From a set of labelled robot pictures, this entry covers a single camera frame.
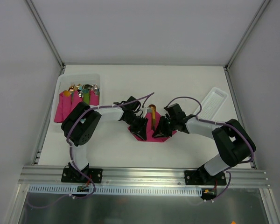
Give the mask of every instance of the pink cloth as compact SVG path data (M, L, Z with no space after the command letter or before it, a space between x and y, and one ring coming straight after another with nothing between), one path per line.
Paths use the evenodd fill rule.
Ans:
M67 116L70 114L70 109L71 109L71 96L66 97L63 96L63 120L67 118Z
M147 122L147 126L146 126L146 137L147 137L147 140L146 141L150 141L150 142L164 142L166 141L167 139L169 138L153 138L153 134L154 134L154 130L151 129L151 113L147 113L145 118L148 119L148 122ZM160 114L156 111L155 112L155 129L157 128L158 124L159 124L159 121L160 121ZM137 137L136 135L133 135L138 141L143 141L141 138Z
M71 101L71 107L70 107L70 112L73 111L73 109L78 105L78 103L82 102L82 98L78 96L78 91L74 91L74 94L72 96L72 101Z
M59 103L57 106L54 122L55 123L63 122L63 92L59 94Z
M90 93L90 100L89 105L97 106L99 105L99 97L94 94L94 91L89 91Z

